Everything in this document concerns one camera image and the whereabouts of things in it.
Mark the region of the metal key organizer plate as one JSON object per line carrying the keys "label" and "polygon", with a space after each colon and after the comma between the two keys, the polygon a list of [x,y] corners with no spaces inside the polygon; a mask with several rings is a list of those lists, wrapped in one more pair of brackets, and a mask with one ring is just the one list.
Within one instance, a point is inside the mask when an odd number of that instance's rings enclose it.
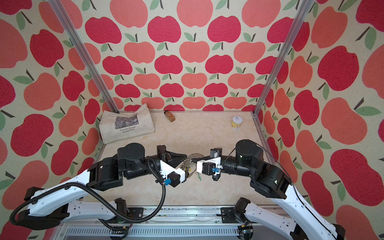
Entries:
{"label": "metal key organizer plate", "polygon": [[204,155],[199,153],[194,153],[189,156],[179,165],[179,168],[185,172],[186,179],[191,177],[195,172],[197,165],[192,162],[192,159],[200,159],[203,158]]}

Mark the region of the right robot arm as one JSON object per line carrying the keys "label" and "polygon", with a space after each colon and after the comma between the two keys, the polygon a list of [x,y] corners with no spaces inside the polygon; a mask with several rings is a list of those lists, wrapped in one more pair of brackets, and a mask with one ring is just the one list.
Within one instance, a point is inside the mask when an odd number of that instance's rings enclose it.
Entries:
{"label": "right robot arm", "polygon": [[240,140],[235,156],[223,156],[219,148],[209,156],[193,158],[197,172],[212,176],[217,181],[221,174],[250,178],[250,186],[257,193],[271,199],[287,214],[283,217],[267,211],[250,200],[240,198],[234,215],[240,223],[258,223],[288,240],[343,240],[345,229],[325,220],[299,194],[291,178],[275,165],[264,161],[263,148],[251,140]]}

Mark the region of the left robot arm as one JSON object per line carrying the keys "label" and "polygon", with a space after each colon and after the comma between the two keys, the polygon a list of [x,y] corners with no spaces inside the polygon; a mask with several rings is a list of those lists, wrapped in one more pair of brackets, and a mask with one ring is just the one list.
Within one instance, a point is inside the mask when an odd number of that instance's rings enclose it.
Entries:
{"label": "left robot arm", "polygon": [[[162,209],[166,199],[166,187],[183,183],[186,173],[178,165],[187,155],[167,151],[166,146],[157,146],[154,156],[146,156],[145,148],[139,143],[130,143],[119,148],[117,154],[105,158],[78,176],[50,189],[31,187],[27,190],[24,203],[16,207],[9,222],[32,230],[47,230],[58,226],[64,220],[78,217],[111,220],[118,218],[130,224],[139,224],[154,218]],[[121,187],[123,179],[131,180],[153,175],[162,187],[162,196],[157,208],[145,217],[128,215],[124,204],[111,204],[99,193]],[[86,214],[81,208],[71,207],[74,201],[90,195],[101,203],[95,214]]]}

